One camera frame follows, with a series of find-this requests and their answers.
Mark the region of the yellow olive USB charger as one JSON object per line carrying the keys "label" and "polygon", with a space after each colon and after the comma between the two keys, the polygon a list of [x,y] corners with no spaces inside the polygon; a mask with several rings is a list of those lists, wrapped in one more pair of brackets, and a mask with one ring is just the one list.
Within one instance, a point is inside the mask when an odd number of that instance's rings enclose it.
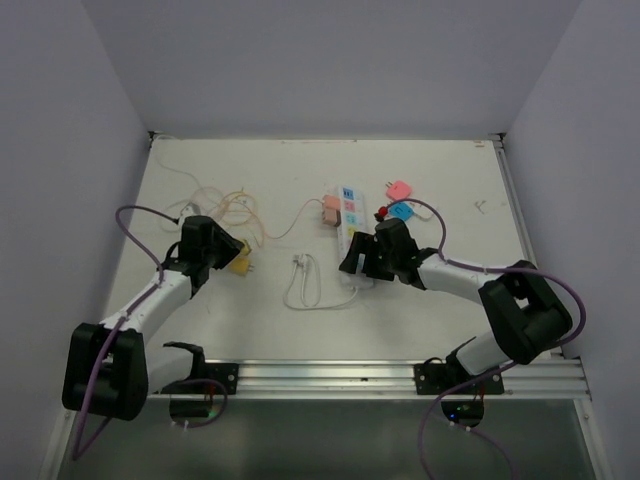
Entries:
{"label": "yellow olive USB charger", "polygon": [[254,265],[249,257],[239,256],[229,263],[228,270],[234,275],[245,277],[254,270]]}

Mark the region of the blue plug adapter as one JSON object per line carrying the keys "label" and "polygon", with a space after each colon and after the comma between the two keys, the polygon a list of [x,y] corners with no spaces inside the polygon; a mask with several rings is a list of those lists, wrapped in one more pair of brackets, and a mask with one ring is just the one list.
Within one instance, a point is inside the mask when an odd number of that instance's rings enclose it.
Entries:
{"label": "blue plug adapter", "polygon": [[388,207],[388,213],[404,222],[408,221],[414,215],[414,210],[407,202],[397,202]]}

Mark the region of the beige brown USB charger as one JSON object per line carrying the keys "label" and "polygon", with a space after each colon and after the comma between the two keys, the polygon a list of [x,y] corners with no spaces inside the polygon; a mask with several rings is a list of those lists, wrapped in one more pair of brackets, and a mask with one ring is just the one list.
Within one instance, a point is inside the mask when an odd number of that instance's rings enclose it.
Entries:
{"label": "beige brown USB charger", "polygon": [[322,222],[325,225],[337,228],[341,224],[341,214],[338,210],[324,209],[322,212]]}

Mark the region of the salmon pink USB charger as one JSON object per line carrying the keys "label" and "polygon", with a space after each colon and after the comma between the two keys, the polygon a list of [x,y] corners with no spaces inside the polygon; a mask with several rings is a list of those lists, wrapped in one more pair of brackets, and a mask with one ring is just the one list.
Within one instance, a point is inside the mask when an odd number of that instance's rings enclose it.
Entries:
{"label": "salmon pink USB charger", "polygon": [[325,209],[339,211],[341,209],[340,199],[333,195],[324,195],[322,198],[323,207]]}

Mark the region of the white plug adapter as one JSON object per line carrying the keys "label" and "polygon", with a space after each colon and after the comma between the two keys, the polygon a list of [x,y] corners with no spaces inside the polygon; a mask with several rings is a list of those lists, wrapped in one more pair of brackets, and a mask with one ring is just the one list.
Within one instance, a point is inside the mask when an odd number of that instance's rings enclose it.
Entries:
{"label": "white plug adapter", "polygon": [[413,205],[413,214],[422,221],[429,221],[434,216],[434,213],[429,208],[421,204]]}

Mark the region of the pink plug adapter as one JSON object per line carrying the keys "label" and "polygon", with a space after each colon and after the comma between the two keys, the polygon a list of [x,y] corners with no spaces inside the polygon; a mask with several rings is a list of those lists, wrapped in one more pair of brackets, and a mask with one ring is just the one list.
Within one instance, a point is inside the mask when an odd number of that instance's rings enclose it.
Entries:
{"label": "pink plug adapter", "polygon": [[412,192],[412,187],[404,181],[396,180],[385,184],[386,197],[391,201],[401,201],[408,198]]}

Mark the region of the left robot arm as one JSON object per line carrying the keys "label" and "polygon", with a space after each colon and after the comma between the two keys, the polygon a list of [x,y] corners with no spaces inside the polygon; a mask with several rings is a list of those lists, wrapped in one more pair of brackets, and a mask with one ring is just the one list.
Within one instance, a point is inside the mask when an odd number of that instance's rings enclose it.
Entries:
{"label": "left robot arm", "polygon": [[150,256],[156,273],[145,288],[115,314],[73,331],[62,389],[66,409],[134,419],[151,386],[146,344],[212,270],[227,267],[245,248],[208,216],[188,216],[179,225],[180,238],[165,257]]}

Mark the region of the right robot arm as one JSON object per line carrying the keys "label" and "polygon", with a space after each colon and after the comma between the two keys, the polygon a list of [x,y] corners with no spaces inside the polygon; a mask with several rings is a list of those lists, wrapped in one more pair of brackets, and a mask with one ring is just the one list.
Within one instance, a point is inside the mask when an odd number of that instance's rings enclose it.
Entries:
{"label": "right robot arm", "polygon": [[483,268],[446,259],[435,248],[420,248],[399,219],[379,223],[373,234],[356,232],[339,270],[399,280],[483,307],[489,331],[454,349],[442,364],[447,384],[461,393],[476,386],[487,371],[530,363],[573,327],[568,310],[533,264]]}

